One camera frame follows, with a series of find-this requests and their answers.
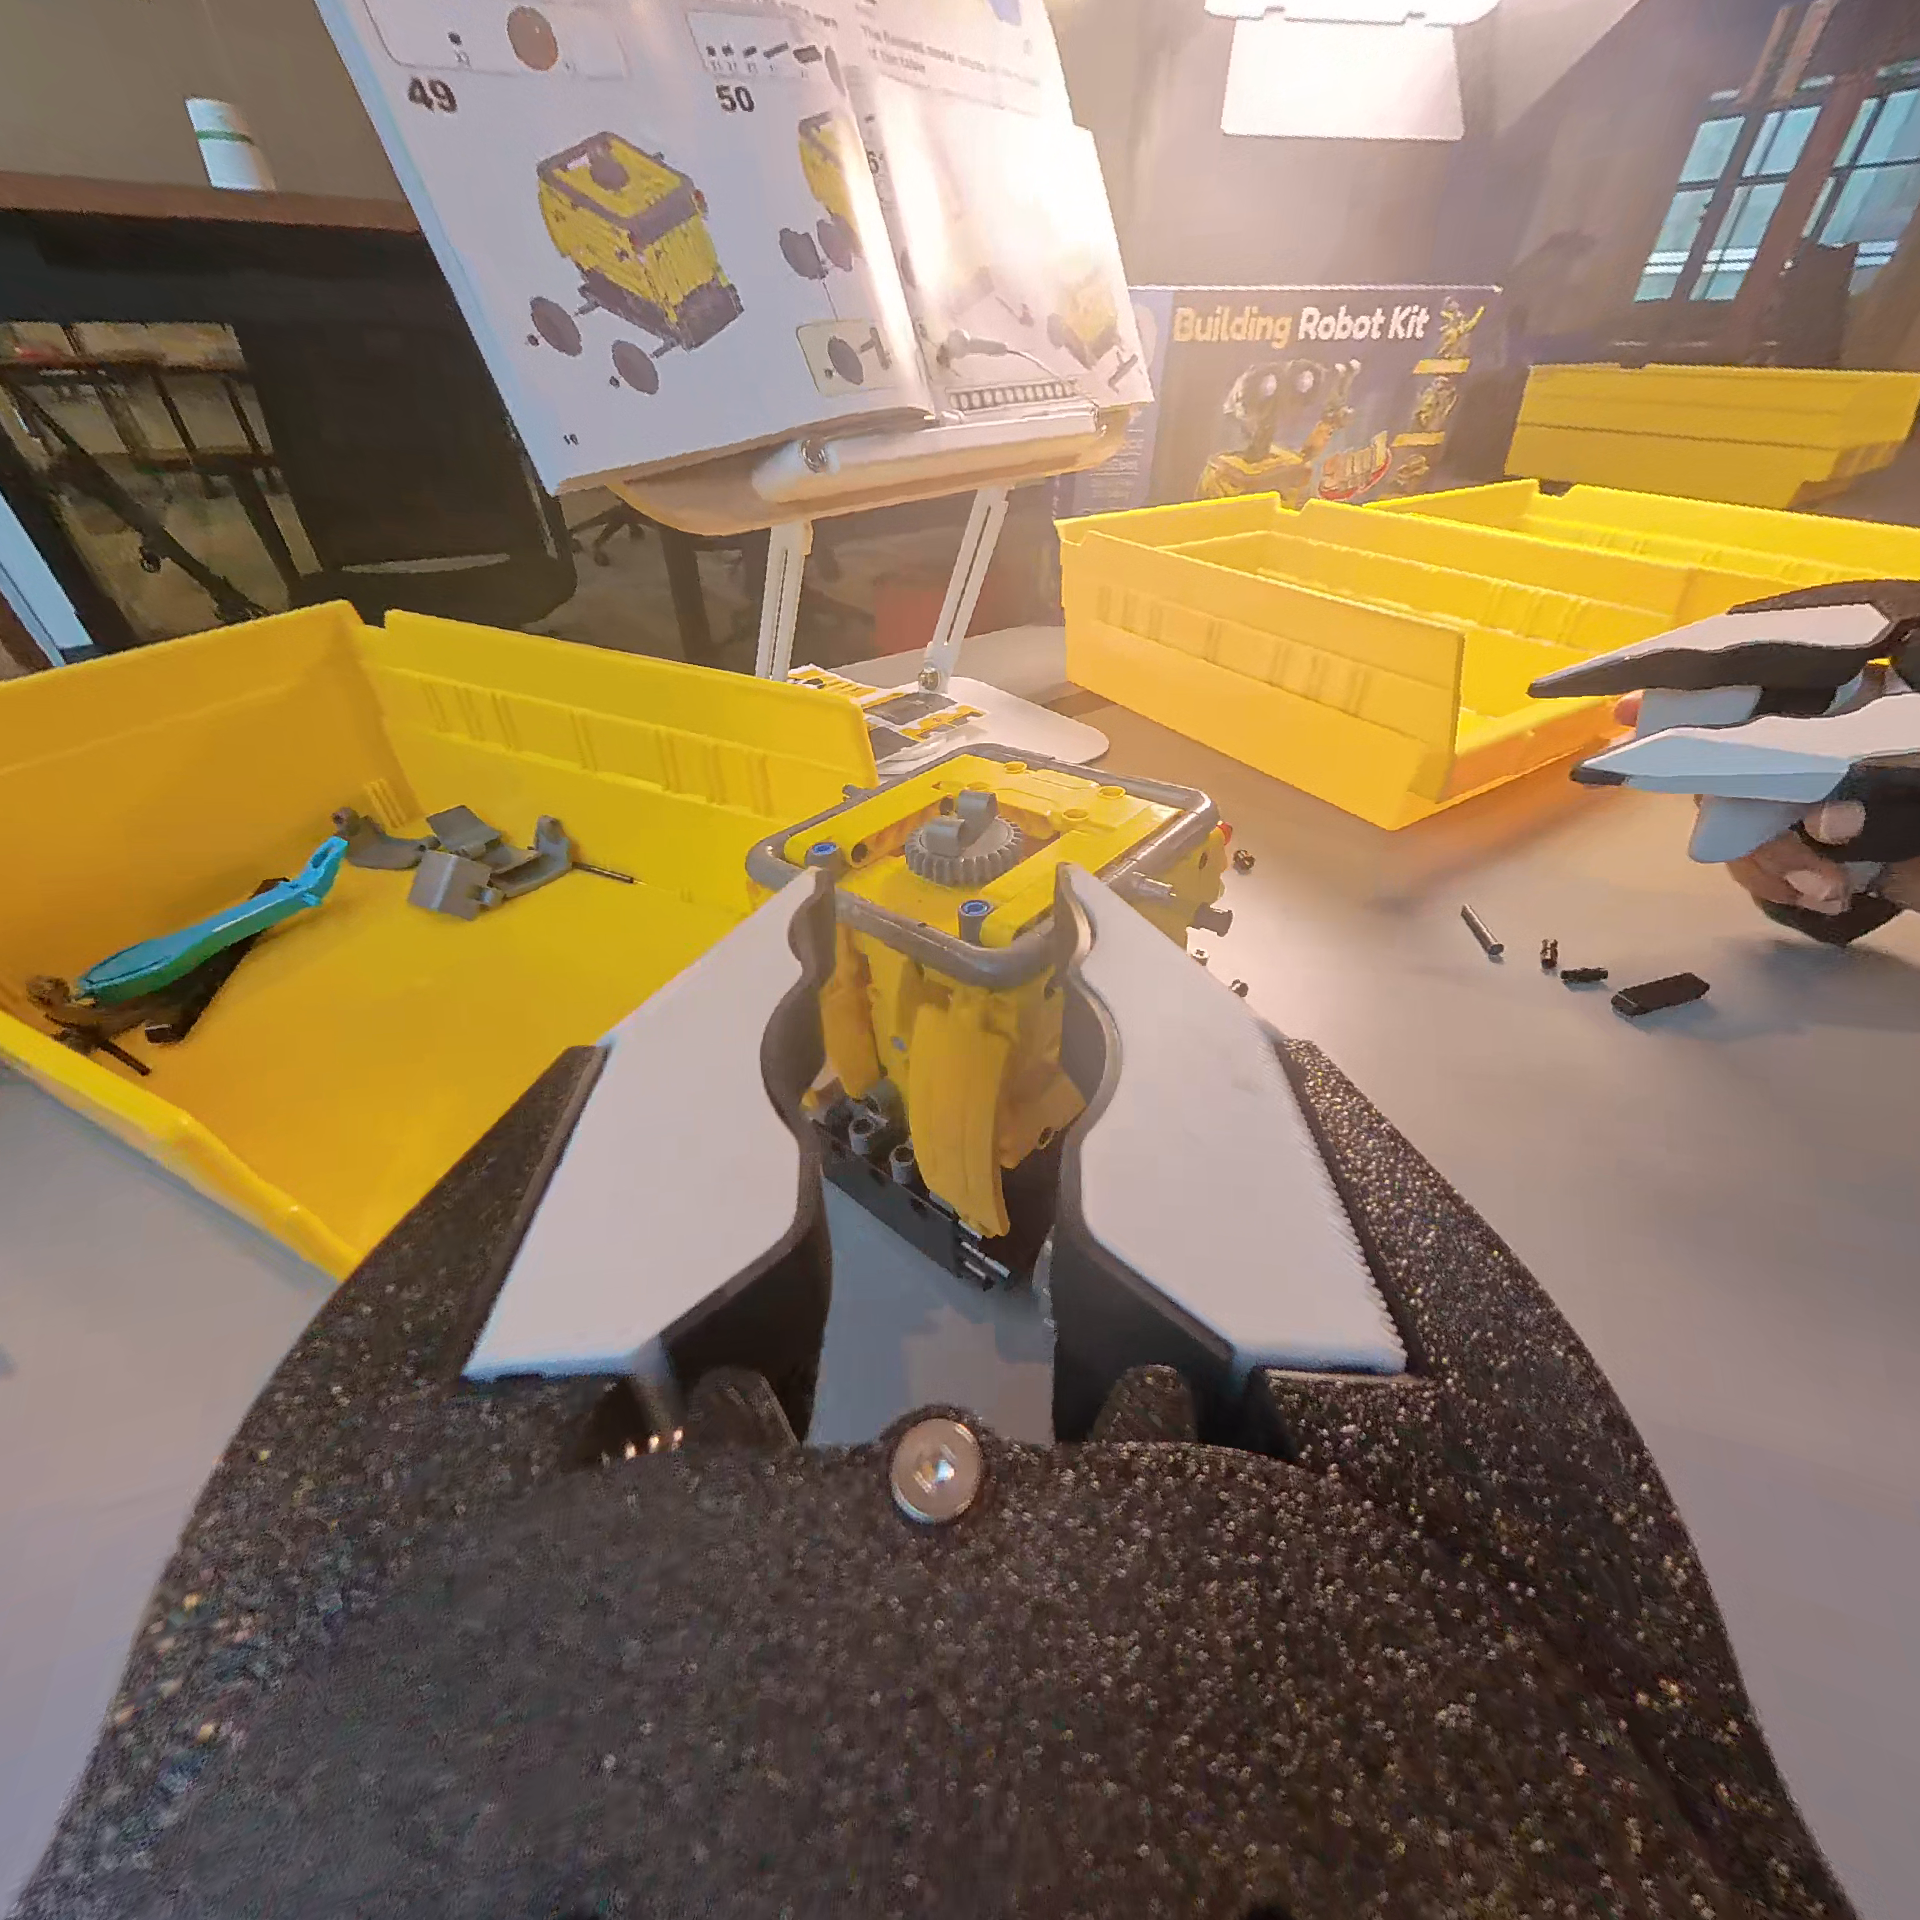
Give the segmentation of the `white cup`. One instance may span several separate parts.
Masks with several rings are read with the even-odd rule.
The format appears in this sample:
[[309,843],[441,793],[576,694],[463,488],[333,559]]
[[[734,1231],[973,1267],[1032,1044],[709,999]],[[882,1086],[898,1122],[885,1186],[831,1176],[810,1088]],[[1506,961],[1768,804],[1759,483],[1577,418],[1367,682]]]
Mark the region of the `white cup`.
[[182,104],[208,186],[226,193],[270,194],[273,170],[243,113],[227,100],[192,97]]

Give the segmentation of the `printed cardboard toy box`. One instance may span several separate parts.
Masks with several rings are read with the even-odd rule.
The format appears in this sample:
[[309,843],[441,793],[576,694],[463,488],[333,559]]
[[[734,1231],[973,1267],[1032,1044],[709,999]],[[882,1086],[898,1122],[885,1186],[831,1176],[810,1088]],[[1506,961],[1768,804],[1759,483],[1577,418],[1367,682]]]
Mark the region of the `printed cardboard toy box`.
[[1062,518],[1273,497],[1361,504],[1445,463],[1495,283],[1133,283],[1151,403],[1120,452],[1058,484]]

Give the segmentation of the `grey desk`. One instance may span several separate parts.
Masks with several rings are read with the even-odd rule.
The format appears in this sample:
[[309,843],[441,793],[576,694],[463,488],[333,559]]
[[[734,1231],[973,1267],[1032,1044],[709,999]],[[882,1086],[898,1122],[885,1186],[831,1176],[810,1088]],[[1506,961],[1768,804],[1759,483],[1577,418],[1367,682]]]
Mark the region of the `grey desk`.
[[[1679,800],[1558,769],[1381,832],[1069,686],[965,671],[1205,786],[1255,852],[1214,970],[1321,1047],[1543,1283],[1656,1456],[1861,1916],[1915,1916],[1915,918],[1763,923]],[[1504,940],[1489,966],[1458,918]],[[1607,968],[1573,992],[1537,966]],[[1625,985],[1694,972],[1642,1023]],[[325,1278],[3,1074],[3,1905],[185,1512]]]

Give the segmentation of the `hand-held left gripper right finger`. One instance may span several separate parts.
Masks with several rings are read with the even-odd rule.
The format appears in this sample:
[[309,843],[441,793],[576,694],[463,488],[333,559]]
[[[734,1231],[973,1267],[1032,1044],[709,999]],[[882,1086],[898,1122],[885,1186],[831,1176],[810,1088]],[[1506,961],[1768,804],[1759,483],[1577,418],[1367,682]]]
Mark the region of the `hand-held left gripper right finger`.
[[1168,1369],[1202,1438],[1257,1433],[1257,1382],[1392,1383],[1407,1340],[1279,1038],[1139,911],[1062,867],[1061,1063],[1083,1111],[1048,1238],[1050,1432]]

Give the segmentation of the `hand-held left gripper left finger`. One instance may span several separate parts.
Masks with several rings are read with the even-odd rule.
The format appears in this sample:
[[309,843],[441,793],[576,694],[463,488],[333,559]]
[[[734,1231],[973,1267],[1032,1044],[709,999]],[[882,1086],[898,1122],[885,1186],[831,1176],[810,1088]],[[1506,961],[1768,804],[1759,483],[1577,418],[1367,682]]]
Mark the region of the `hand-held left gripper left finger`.
[[496,1264],[471,1385],[629,1387],[647,1440],[731,1393],[805,1440],[824,1348],[830,880],[805,871],[589,1051]]

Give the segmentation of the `yellow printed sticker sheet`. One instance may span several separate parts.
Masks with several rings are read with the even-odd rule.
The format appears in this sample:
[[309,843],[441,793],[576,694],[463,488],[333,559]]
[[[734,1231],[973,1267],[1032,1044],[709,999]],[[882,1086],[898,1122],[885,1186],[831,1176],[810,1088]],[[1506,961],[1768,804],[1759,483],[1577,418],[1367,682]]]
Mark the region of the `yellow printed sticker sheet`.
[[977,706],[931,689],[874,689],[809,663],[790,667],[785,682],[850,700],[867,732],[874,762],[921,752],[931,742],[984,720]]

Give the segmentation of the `building instruction booklet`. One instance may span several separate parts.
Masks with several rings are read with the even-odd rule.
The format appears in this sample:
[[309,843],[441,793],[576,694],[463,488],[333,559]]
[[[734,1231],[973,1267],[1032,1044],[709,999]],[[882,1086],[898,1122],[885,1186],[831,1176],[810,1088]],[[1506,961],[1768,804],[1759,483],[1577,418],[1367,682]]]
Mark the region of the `building instruction booklet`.
[[1151,400],[1041,4],[320,4],[546,490]]

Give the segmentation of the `building windows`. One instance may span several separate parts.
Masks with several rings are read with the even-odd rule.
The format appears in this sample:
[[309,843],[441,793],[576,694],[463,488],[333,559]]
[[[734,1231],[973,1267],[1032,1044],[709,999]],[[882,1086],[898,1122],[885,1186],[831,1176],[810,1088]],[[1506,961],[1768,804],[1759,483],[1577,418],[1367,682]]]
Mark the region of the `building windows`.
[[1853,104],[1835,81],[1768,106],[1709,97],[1671,183],[1634,307],[1729,307],[1803,249],[1835,249],[1839,289],[1894,258],[1917,204],[1915,64],[1878,72]]

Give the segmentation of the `yellow toy brick vehicle model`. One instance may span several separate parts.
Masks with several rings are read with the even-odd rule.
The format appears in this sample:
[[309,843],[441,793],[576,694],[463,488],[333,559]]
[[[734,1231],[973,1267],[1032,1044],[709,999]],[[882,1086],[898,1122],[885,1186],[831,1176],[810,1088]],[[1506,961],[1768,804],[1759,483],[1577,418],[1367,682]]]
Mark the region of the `yellow toy brick vehicle model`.
[[805,1099],[831,1184],[955,1278],[1021,1286],[1085,1106],[1062,1068],[1055,883],[1075,867],[1185,947],[1232,929],[1230,849],[1199,790],[997,744],[761,839],[757,895],[831,883],[822,1086]]

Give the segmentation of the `teal brick separator tool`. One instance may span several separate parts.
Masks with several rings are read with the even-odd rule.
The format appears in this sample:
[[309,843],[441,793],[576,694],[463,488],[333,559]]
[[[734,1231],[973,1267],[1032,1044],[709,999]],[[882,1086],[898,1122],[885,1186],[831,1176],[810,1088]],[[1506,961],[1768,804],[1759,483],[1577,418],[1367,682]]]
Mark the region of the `teal brick separator tool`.
[[131,944],[95,962],[70,988],[83,1006],[118,1006],[174,988],[208,961],[253,940],[277,927],[317,911],[330,895],[347,858],[341,835],[325,839],[301,871],[273,880],[264,892],[233,904],[175,932]]

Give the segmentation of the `pile of grey brick pieces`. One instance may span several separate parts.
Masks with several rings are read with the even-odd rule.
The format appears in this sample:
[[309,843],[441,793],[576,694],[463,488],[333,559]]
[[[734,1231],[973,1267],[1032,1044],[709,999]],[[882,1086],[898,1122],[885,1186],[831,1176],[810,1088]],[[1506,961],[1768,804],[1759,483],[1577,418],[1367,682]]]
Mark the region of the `pile of grey brick pieces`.
[[408,906],[457,922],[475,922],[570,873],[617,884],[637,883],[630,873],[577,859],[573,839],[553,815],[535,820],[529,846],[517,846],[471,808],[429,815],[422,835],[385,832],[352,808],[337,808],[330,825],[345,842],[349,867],[406,876]]

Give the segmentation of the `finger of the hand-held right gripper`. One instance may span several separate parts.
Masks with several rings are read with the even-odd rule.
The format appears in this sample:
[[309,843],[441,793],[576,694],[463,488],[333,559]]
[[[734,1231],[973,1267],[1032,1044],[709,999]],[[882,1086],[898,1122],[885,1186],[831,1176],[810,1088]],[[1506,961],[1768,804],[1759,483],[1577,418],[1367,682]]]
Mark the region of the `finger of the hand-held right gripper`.
[[1533,700],[1639,697],[1639,715],[1827,715],[1915,691],[1915,582],[1779,593],[1537,678]]
[[1833,804],[1861,808],[1861,832],[1814,852],[1872,873],[1917,856],[1915,704],[1666,727],[1583,759],[1575,780],[1694,798],[1688,856],[1698,865],[1747,858]]

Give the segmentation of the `yellow storage bin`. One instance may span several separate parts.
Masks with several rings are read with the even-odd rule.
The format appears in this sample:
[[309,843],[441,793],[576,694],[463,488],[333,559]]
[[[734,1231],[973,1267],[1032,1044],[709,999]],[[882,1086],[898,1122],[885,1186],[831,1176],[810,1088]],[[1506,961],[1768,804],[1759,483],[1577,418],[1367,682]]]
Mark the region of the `yellow storage bin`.
[[1736,601],[1823,586],[1917,582],[1917,530],[1873,519],[1593,484],[1552,495],[1528,479],[1392,497],[1377,508],[1729,575],[1743,582]]
[[1893,464],[1917,372],[1537,367],[1504,476],[1801,510]]
[[[341,1280],[535,1083],[752,911],[747,850],[874,782],[862,711],[779,684],[345,603],[2,691],[3,1063]],[[27,988],[293,878],[353,809],[542,817],[630,883],[461,923],[343,868],[149,1072],[63,1047]]]
[[1496,488],[1399,508],[1274,497],[1065,519],[1069,679],[1368,825],[1399,831],[1600,745],[1565,665],[1813,586],[1753,536],[1558,519]]

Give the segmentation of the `dark wooden shelf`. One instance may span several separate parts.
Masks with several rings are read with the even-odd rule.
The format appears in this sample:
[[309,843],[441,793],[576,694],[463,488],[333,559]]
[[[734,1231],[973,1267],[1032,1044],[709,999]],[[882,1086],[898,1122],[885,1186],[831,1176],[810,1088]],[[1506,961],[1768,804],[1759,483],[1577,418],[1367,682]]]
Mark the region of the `dark wooden shelf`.
[[3,174],[3,591],[53,656],[345,601],[529,632],[579,583],[393,204]]

